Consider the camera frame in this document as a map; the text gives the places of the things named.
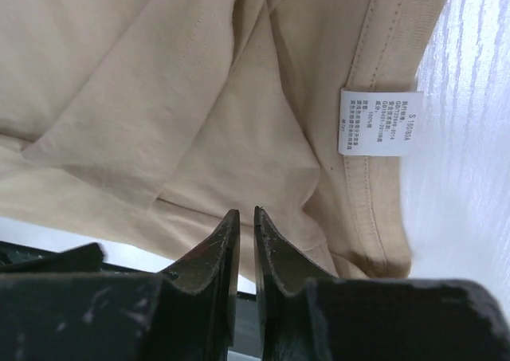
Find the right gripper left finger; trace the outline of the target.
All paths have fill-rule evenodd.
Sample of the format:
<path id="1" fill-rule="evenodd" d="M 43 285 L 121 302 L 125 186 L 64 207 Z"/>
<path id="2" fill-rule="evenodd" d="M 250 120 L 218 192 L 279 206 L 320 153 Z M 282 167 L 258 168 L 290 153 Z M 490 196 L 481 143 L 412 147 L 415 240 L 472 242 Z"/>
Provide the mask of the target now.
<path id="1" fill-rule="evenodd" d="M 4 360 L 224 360 L 233 344 L 240 214 L 167 268 L 108 265 L 96 242 L 60 253 L 1 244 Z"/>

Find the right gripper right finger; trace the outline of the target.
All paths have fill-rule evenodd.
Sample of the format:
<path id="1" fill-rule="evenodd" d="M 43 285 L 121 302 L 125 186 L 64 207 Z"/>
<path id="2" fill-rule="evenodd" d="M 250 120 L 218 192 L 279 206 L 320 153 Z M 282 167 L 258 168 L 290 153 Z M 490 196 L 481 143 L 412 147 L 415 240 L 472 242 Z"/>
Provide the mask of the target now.
<path id="1" fill-rule="evenodd" d="M 254 211 L 264 360 L 506 360 L 499 304 L 467 280 L 347 280 Z"/>

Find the beige t-shirt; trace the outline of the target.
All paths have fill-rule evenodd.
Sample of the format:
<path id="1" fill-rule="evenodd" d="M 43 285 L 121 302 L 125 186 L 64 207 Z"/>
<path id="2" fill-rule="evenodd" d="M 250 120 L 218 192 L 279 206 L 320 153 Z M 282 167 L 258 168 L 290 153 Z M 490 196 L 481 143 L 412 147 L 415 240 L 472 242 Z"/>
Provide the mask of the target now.
<path id="1" fill-rule="evenodd" d="M 406 277 L 399 156 L 342 90 L 406 92 L 446 0 L 1 0 L 1 214 L 177 259 L 253 209 L 346 278 Z"/>

